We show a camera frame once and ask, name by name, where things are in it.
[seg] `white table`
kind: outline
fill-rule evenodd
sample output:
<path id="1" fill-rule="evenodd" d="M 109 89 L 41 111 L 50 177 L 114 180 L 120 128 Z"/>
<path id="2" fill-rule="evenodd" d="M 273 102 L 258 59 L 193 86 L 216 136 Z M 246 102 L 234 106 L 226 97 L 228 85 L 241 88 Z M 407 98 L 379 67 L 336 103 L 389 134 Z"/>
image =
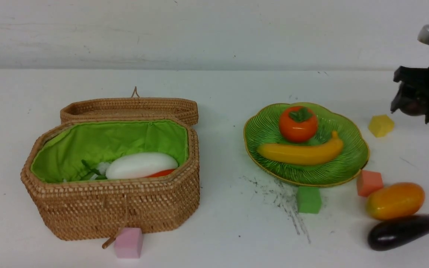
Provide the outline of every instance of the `white table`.
<path id="1" fill-rule="evenodd" d="M 385 268 L 429 267 L 429 235 L 375 252 L 355 181 L 321 190 L 318 215 L 296 215 L 296 188 L 279 184 L 247 156 L 246 120 L 274 102 L 315 102 L 352 119 L 371 147 L 366 169 L 386 184 L 422 185 L 429 213 L 429 124 L 392 114 L 395 130 L 376 139 L 367 125 L 389 114 L 393 72 L 0 70 L 0 268 Z M 19 173 L 38 136 L 70 102 L 182 97 L 199 105 L 201 203 L 179 229 L 146 234 L 139 260 L 118 260 L 105 239 L 61 241 L 43 224 Z"/>

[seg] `orange foam cube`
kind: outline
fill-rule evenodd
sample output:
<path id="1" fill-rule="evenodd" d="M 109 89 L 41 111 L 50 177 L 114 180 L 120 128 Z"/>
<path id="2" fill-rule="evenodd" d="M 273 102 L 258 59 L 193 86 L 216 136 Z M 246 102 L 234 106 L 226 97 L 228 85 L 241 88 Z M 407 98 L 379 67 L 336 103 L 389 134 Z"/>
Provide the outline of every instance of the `orange foam cube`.
<path id="1" fill-rule="evenodd" d="M 371 193 L 383 188 L 382 175 L 379 172 L 362 170 L 357 178 L 357 193 L 368 197 Z"/>

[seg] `yellow banana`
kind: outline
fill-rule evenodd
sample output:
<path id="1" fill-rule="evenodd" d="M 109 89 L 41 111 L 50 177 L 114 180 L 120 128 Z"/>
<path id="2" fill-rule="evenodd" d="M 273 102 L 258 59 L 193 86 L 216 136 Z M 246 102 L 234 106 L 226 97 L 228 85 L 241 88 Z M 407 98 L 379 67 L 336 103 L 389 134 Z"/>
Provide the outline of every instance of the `yellow banana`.
<path id="1" fill-rule="evenodd" d="M 295 144 L 261 144 L 257 152 L 271 161 L 300 166 L 315 166 L 334 160 L 344 148 L 344 142 L 337 131 L 332 131 L 332 138 L 316 146 Z"/>

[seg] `green foam cube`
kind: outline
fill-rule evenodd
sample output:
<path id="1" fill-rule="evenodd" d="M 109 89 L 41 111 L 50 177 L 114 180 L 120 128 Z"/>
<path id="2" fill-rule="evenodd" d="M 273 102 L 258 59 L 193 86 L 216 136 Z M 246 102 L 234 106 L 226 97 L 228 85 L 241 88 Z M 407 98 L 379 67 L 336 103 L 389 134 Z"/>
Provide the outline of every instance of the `green foam cube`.
<path id="1" fill-rule="evenodd" d="M 317 187 L 300 186 L 296 195 L 299 213 L 318 214 L 322 207 L 320 190 Z"/>

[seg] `green glass dish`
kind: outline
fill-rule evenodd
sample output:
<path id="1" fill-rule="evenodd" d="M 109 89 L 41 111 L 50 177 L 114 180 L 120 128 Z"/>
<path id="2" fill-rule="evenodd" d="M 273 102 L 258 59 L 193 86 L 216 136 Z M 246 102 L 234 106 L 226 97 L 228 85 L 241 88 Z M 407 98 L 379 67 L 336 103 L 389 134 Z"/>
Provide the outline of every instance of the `green glass dish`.
<path id="1" fill-rule="evenodd" d="M 318 166 L 290 165 L 260 156 L 257 147 L 261 144 L 290 143 L 279 132 L 279 117 L 290 106 L 308 107 L 317 116 L 317 133 L 301 145 L 323 144 L 332 137 L 332 131 L 336 130 L 344 142 L 340 155 Z M 347 117 L 310 102 L 275 103 L 264 107 L 246 122 L 244 141 L 248 155 L 258 166 L 279 180 L 293 185 L 330 187 L 346 183 L 359 175 L 370 157 L 368 144 L 356 124 Z"/>

